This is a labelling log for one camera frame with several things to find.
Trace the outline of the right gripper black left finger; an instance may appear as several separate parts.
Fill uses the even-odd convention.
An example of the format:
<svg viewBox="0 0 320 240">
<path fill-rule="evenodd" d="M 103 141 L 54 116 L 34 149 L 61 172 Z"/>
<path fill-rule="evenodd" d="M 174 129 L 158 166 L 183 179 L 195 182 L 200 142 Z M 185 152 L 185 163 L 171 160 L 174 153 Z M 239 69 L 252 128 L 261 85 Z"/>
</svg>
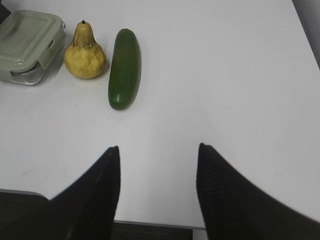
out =
<svg viewBox="0 0 320 240">
<path fill-rule="evenodd" d="M 120 196 L 120 151 L 108 148 L 72 185 L 1 230 L 2 240 L 109 240 Z"/>
</svg>

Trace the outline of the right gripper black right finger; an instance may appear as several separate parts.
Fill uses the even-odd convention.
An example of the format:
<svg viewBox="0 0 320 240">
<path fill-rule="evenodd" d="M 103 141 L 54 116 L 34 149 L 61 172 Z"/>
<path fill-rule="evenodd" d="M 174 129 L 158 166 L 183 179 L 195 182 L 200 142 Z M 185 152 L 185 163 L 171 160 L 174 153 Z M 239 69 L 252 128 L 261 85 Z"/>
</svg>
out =
<svg viewBox="0 0 320 240">
<path fill-rule="evenodd" d="M 211 145 L 198 148 L 197 197 L 210 240 L 318 240 L 320 223 L 274 199 Z"/>
</svg>

